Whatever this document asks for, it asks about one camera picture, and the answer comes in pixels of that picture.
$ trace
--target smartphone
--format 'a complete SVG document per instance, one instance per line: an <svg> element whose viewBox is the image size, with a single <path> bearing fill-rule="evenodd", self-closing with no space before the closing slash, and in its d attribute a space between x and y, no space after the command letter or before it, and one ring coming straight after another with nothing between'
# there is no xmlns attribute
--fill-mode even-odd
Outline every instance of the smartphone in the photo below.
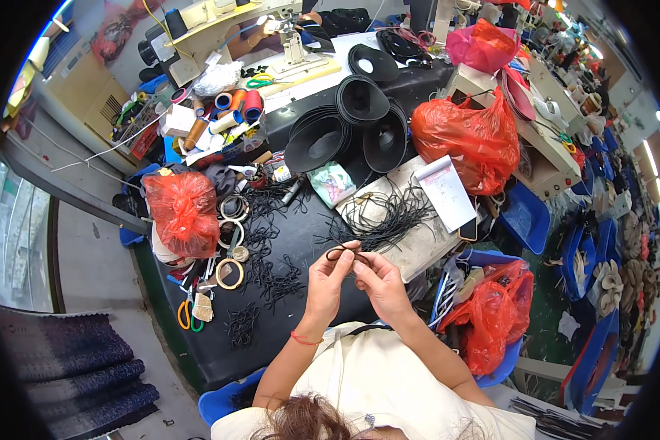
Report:
<svg viewBox="0 0 660 440"><path fill-rule="evenodd" d="M471 194L468 194L468 196L469 196L469 200L472 202L474 211L476 212L476 196L472 196ZM479 221L479 215L475 216L474 220L470 220L469 223L460 227L458 229L458 237L467 242L475 242L478 221Z"/></svg>

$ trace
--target woman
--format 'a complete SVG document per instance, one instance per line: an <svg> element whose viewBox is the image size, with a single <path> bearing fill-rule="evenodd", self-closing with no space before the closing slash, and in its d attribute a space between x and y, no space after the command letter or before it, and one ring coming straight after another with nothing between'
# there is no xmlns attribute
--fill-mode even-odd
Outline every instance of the woman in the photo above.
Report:
<svg viewBox="0 0 660 440"><path fill-rule="evenodd" d="M493 408L462 359L413 312L396 266L360 255L345 250L336 263L323 255L310 266L298 327L262 375L252 408L214 423L213 440L534 438L535 419ZM350 271L392 330L358 322L326 330Z"/></svg>
<svg viewBox="0 0 660 440"><path fill-rule="evenodd" d="M300 20L311 20L317 22L319 25L322 24L320 15L314 11L303 14L298 18ZM246 28L249 25L253 25L255 22L256 19L245 21L239 25L230 27L230 30L227 31L227 34L225 35L225 39L228 39L231 35L240 29ZM281 37L276 33L278 24L278 21L269 20L262 26L236 35L227 44L227 48L230 51L230 56L232 59L237 60L245 56L243 61L245 61L246 64L251 64L255 63L256 61L261 61L264 58L270 57L274 54L283 52Z"/></svg>

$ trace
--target red thread spool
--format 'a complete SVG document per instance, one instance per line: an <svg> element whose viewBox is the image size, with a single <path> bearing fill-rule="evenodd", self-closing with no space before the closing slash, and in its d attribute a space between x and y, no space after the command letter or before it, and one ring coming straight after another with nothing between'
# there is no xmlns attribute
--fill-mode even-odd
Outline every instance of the red thread spool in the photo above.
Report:
<svg viewBox="0 0 660 440"><path fill-rule="evenodd" d="M247 120L257 120L262 115L264 104L262 97L257 90L247 92L247 98L244 101L244 111L242 114Z"/></svg>
<svg viewBox="0 0 660 440"><path fill-rule="evenodd" d="M230 110L240 110L240 104L247 97L247 91L245 89L239 89L237 92L232 95L232 103L230 104Z"/></svg>

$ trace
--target woman's left hand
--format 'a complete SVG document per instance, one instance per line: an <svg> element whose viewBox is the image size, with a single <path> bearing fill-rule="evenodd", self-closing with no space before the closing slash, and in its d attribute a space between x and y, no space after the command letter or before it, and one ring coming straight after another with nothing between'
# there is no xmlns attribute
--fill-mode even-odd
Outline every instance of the woman's left hand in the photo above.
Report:
<svg viewBox="0 0 660 440"><path fill-rule="evenodd" d="M343 243L347 249L357 248L360 251L358 240ZM335 248L331 258L335 258L342 248ZM324 253L308 269L308 299L305 303L304 318L311 322L317 322L325 329L335 319L340 310L340 286L342 280L347 276L355 260L355 253L342 251L340 259L330 261Z"/></svg>

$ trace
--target red string bracelet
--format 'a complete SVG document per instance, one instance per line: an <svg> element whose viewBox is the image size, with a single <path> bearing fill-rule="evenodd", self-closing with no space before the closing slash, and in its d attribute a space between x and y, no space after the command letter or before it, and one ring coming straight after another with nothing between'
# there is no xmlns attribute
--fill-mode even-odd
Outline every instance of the red string bracelet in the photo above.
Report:
<svg viewBox="0 0 660 440"><path fill-rule="evenodd" d="M315 345L315 346L318 346L318 345L322 344L322 342L323 342L322 339L320 339L320 342L315 342L315 343L313 343L313 342L301 341L301 339L308 339L308 337L307 337L307 336L296 336L296 330L295 330L295 329L290 331L290 337L292 337L294 340L296 340L296 342L299 342L300 344L303 344L303 345Z"/></svg>

